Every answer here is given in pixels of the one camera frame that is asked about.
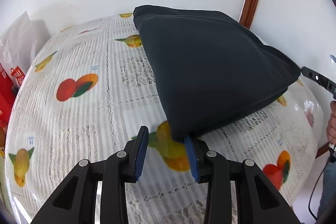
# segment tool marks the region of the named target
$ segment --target triangular cutout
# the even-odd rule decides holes
[[[55,198],[53,205],[58,208],[70,210],[75,196],[75,190],[78,182],[78,177],[73,177],[68,184],[63,188],[61,193]]]
[[[260,179],[260,177],[255,176],[254,182],[257,187],[258,198],[260,207],[262,210],[268,210],[271,208],[275,208],[279,206],[278,201],[272,195],[271,191],[268,187],[264,184],[264,182]]]

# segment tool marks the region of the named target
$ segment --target red bag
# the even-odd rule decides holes
[[[0,64],[0,127],[2,128],[6,127],[9,122],[15,101],[14,88],[12,80]]]

